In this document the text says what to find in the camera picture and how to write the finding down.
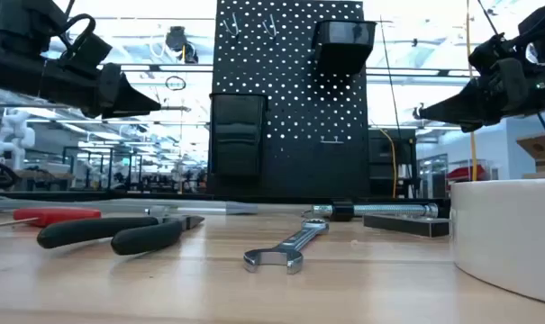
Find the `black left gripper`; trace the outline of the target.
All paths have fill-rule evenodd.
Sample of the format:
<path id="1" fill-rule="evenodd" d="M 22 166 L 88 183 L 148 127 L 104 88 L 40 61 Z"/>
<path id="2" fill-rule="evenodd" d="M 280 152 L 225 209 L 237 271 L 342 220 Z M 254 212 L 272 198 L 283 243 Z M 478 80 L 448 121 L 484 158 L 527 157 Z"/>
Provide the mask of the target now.
<path id="1" fill-rule="evenodd" d="M 82 75 L 48 62 L 41 71 L 40 98 L 79 108 L 89 118 L 135 117 L 161 109 L 157 100 L 134 89 L 113 63 Z"/>

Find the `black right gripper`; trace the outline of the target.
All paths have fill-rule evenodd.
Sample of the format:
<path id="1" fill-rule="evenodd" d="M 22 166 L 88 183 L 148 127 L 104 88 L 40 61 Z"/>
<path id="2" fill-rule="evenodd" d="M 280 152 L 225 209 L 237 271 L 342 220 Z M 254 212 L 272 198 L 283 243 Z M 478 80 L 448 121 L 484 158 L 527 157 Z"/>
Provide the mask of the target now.
<path id="1" fill-rule="evenodd" d="M 463 132 L 503 118 L 545 110 L 545 71 L 516 58 L 498 60 L 448 99 L 417 110 L 420 119 L 458 125 Z"/>

